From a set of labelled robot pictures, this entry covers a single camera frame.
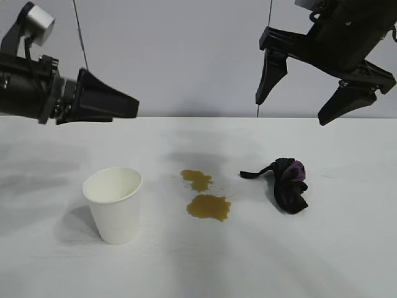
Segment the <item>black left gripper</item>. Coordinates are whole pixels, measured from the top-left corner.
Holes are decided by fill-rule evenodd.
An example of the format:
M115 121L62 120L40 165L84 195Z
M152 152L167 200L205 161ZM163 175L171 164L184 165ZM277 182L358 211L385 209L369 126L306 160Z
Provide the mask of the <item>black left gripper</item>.
M139 100L106 85L87 69L79 70L76 81L60 75L57 59L42 55L38 62L51 70L39 124L46 124L49 119L55 119L57 125L107 123L113 118L132 119L137 116ZM72 103L74 118L64 118L71 111Z

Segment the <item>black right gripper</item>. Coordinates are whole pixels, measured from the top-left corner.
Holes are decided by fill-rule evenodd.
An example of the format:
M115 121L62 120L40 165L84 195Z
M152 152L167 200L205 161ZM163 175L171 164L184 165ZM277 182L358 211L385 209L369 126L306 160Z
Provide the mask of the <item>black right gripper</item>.
M264 103L275 85L287 75L287 58L294 58L350 83L340 85L320 109L320 125L371 106L377 100L376 88L386 94L396 79L366 57L389 31L396 32L395 24L394 17L341 21L332 17L315 19L307 34L266 27L259 40L259 48L264 51L264 66L256 104Z

